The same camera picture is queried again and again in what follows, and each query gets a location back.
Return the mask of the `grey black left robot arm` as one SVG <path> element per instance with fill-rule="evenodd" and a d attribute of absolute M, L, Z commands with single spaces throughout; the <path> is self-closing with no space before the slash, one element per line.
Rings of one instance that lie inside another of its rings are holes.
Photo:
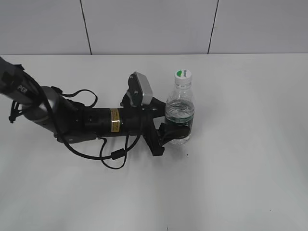
<path fill-rule="evenodd" d="M 105 140 L 107 137 L 143 137 L 153 156 L 161 156 L 166 143 L 187 137 L 190 124 L 154 119 L 165 116 L 166 105 L 153 97 L 147 77 L 139 72 L 128 78 L 128 90 L 119 108 L 97 108 L 72 100 L 57 87 L 39 85 L 20 64 L 0 62 L 0 92 L 12 100 L 9 120 L 26 119 L 51 131 L 58 142 L 70 148 L 73 143 Z"/>

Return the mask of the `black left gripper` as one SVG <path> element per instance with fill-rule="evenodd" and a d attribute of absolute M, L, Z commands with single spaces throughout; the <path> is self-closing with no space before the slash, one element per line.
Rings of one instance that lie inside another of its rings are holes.
<path fill-rule="evenodd" d="M 154 119 L 165 116 L 166 103 L 153 97 L 149 105 L 132 107 L 124 96 L 120 108 L 91 108 L 83 112 L 83 129 L 103 137 L 143 136 L 153 156 L 162 156 L 166 143 L 182 145 L 190 138 L 190 126 L 161 123 Z"/>

